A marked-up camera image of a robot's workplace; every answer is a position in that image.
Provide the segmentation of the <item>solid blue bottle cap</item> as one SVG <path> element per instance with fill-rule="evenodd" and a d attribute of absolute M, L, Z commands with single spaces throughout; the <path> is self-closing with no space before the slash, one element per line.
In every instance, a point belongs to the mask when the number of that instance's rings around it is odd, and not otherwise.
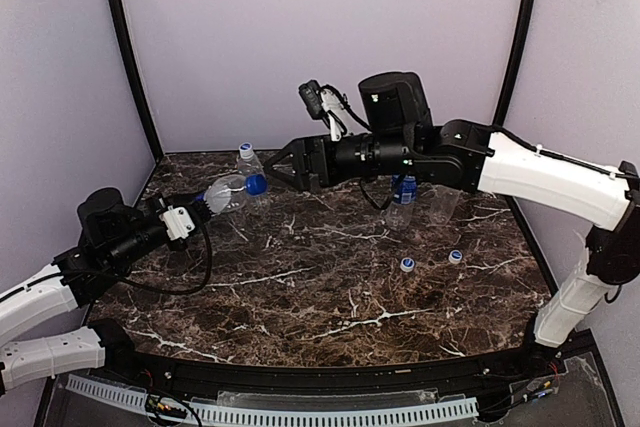
<path fill-rule="evenodd" d="M 252 197 L 261 196 L 268 191 L 268 181 L 263 174 L 252 174 L 245 178 L 245 190 Z"/>

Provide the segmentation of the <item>blue label water bottle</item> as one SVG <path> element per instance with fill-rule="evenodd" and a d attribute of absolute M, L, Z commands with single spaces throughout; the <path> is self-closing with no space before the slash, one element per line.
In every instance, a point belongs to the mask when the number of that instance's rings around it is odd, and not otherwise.
<path fill-rule="evenodd" d="M 412 219 L 417 195 L 417 182 L 414 176 L 399 175 L 392 177 L 392 199 L 384 211 L 384 221 L 391 230 L 406 229 Z"/>

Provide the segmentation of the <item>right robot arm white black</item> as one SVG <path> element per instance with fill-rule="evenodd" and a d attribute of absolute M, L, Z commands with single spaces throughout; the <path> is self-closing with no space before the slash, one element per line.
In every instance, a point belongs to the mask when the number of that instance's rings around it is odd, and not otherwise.
<path fill-rule="evenodd" d="M 310 191 L 351 179 L 408 175 L 469 193 L 516 197 L 589 221 L 569 277 L 533 319 L 530 340 L 559 348 L 614 287 L 639 274 L 639 176 L 624 162 L 601 166 L 532 145 L 497 125 L 433 123 L 419 76 L 386 72 L 360 82 L 364 132 L 342 130 L 350 108 L 330 85 L 309 81 L 299 94 L 326 135 L 290 141 L 265 163 L 283 183 Z"/>

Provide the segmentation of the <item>pepsi label bottle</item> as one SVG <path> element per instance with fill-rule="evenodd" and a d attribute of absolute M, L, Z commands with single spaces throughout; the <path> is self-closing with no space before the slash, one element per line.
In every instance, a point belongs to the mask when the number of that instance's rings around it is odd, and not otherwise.
<path fill-rule="evenodd" d="M 203 201 L 212 215 L 231 213 L 247 204 L 246 177 L 230 174 L 218 178 L 203 194 Z"/>

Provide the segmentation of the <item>clear plastic bottle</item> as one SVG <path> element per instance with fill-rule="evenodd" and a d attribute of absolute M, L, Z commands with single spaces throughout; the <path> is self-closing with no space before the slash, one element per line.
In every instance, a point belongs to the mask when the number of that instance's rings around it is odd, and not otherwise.
<path fill-rule="evenodd" d="M 456 189 L 434 185 L 429 197 L 428 220 L 431 225 L 446 225 L 457 207 L 460 192 Z"/>

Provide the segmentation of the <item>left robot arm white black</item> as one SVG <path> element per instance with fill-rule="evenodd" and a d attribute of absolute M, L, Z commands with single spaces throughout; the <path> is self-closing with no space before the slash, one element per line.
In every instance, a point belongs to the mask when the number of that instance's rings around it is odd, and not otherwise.
<path fill-rule="evenodd" d="M 114 187 L 78 206 L 77 246 L 1 295 L 1 390 L 59 374 L 103 367 L 128 369 L 135 346 L 112 319 L 29 341 L 22 335 L 46 320 L 85 307 L 118 283 L 133 286 L 133 264 L 161 247 L 183 250 L 211 218 L 202 193 L 156 196 L 141 211 Z"/>

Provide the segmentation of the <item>white blue bottle cap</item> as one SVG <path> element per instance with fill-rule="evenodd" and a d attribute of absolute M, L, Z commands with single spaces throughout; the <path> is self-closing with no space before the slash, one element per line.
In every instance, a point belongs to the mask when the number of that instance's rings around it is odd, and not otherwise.
<path fill-rule="evenodd" d="M 449 260 L 449 262 L 451 264 L 456 265 L 456 264 L 459 264 L 462 261 L 462 257 L 463 257 L 463 255 L 459 250 L 452 250 L 449 253 L 448 260 Z"/>

